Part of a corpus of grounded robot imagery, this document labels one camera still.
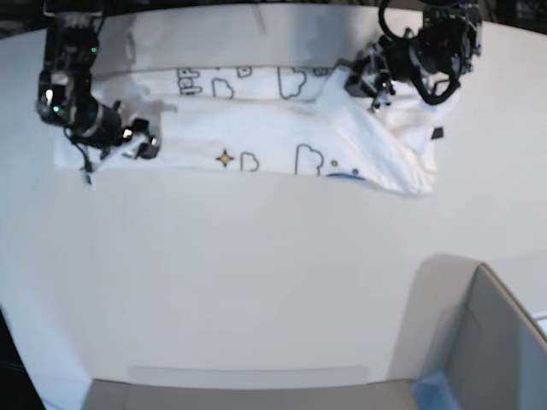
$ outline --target cardboard box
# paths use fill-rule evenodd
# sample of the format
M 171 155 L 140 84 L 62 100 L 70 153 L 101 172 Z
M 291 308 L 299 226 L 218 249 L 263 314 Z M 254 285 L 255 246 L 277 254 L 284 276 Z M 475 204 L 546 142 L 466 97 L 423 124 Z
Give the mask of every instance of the cardboard box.
M 537 324 L 486 265 L 474 274 L 456 275 L 454 294 L 461 309 L 452 306 L 432 284 L 421 287 L 421 302 L 409 307 L 423 311 L 423 329 L 435 329 L 421 381 L 396 380 L 381 384 L 317 389 L 181 389 L 96 380 L 85 410 L 540 410 L 547 408 L 547 339 Z M 432 292 L 430 298 L 424 289 Z M 413 323 L 414 330 L 421 328 Z M 423 357 L 420 343 L 402 347 L 413 361 Z

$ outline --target white tabletop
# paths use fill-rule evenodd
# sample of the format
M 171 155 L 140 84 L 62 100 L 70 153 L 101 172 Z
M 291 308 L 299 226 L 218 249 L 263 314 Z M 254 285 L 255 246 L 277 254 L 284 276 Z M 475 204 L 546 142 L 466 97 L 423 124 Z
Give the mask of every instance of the white tabletop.
M 388 17 L 401 31 L 421 22 Z M 107 22 L 96 69 L 329 65 L 376 21 L 374 9 L 289 4 L 126 16 Z M 60 130 L 33 112 L 43 47 L 43 32 L 0 42 L 0 304 L 42 397 L 71 408 L 90 378 L 127 381 L 132 366 L 361 366 L 381 380 L 395 374 L 399 326 L 367 325 L 377 312 L 400 324 L 439 255 L 490 262 L 547 312 L 547 38 L 485 25 L 425 199 L 184 169 L 106 171 L 93 192 L 54 168 Z

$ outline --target black cable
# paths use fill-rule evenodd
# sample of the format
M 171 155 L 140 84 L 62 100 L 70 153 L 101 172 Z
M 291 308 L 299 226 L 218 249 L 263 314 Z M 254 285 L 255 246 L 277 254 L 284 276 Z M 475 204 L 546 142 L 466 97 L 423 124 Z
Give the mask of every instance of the black cable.
M 96 31 L 96 34 L 97 34 L 97 37 L 99 36 L 99 34 L 101 33 L 101 30 L 103 30 L 103 26 L 104 26 L 104 21 L 106 20 L 106 15 L 104 15 L 102 18 L 101 18 L 101 21 L 99 22 L 99 27 L 97 28 L 97 31 Z
M 388 26 L 385 22 L 385 9 L 387 9 L 387 6 L 389 6 L 391 3 L 391 0 L 382 0 L 382 3 L 379 5 L 378 10 L 378 21 L 379 26 L 381 27 L 384 34 L 390 38 L 393 41 L 401 41 L 404 40 L 404 38 L 397 36 Z
M 84 158 L 84 169 L 85 169 L 85 171 L 88 172 L 88 173 L 92 173 L 93 172 L 93 164 L 91 164 L 91 161 L 89 160 L 89 157 L 87 156 L 85 151 L 74 141 L 73 135 L 72 134 L 68 135 L 69 130 L 70 130 L 70 128 L 65 126 L 62 129 L 62 132 L 65 135 L 65 137 L 67 138 L 67 140 L 70 141 L 70 143 L 74 147 L 76 147 L 78 149 L 78 151 L 82 154 L 82 157 Z

